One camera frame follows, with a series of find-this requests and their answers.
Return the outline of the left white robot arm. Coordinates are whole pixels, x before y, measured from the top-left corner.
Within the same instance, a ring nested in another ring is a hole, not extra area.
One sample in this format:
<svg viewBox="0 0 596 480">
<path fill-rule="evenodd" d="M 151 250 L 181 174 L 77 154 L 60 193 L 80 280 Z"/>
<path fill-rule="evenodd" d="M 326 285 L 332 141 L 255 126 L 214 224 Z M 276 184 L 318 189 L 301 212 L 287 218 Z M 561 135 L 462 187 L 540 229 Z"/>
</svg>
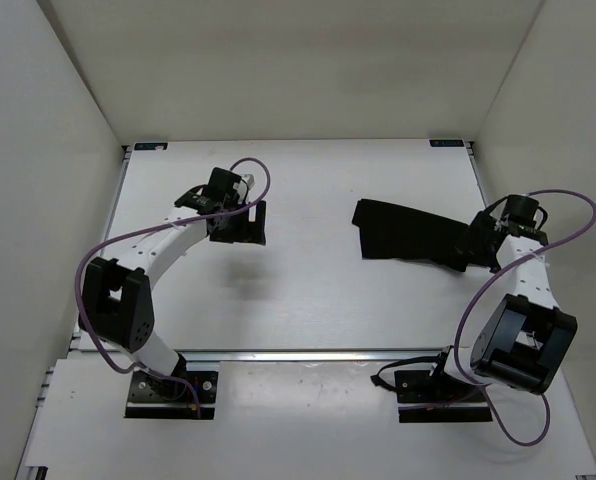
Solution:
<svg viewBox="0 0 596 480">
<path fill-rule="evenodd" d="M 186 389 L 181 354 L 155 331 L 152 292 L 164 274 L 192 247 L 218 243 L 265 245 L 266 202 L 249 197 L 251 174 L 216 167 L 208 182 L 174 202 L 163 223 L 127 235 L 131 247 L 106 258 L 93 253 L 80 269 L 79 323 L 99 350 L 112 346 L 132 367 L 152 375 L 166 398 Z"/>
</svg>

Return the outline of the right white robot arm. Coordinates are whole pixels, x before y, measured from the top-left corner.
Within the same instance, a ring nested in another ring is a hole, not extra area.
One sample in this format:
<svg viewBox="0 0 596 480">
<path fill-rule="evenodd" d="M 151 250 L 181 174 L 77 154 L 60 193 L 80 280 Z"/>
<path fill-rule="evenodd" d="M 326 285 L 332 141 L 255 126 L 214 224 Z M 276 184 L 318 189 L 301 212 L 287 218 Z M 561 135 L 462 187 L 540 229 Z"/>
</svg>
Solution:
<svg viewBox="0 0 596 480">
<path fill-rule="evenodd" d="M 446 348 L 426 376 L 427 391 L 449 400 L 463 385 L 497 383 L 535 395 L 550 386 L 577 332 L 550 289 L 548 245 L 531 197 L 508 195 L 478 212 L 456 250 L 493 274 L 510 275 L 509 291 L 470 348 Z"/>
</svg>

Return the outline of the black skirt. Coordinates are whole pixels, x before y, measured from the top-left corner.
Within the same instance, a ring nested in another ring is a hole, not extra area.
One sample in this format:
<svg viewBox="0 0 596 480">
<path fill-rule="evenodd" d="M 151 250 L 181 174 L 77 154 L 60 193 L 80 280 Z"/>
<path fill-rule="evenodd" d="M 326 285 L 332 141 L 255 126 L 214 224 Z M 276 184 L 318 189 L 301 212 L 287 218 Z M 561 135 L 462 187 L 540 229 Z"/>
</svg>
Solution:
<svg viewBox="0 0 596 480">
<path fill-rule="evenodd" d="M 392 203 L 361 199 L 352 224 L 359 229 L 361 255 L 367 260 L 430 261 L 454 271 L 482 263 L 456 249 L 468 225 Z"/>
</svg>

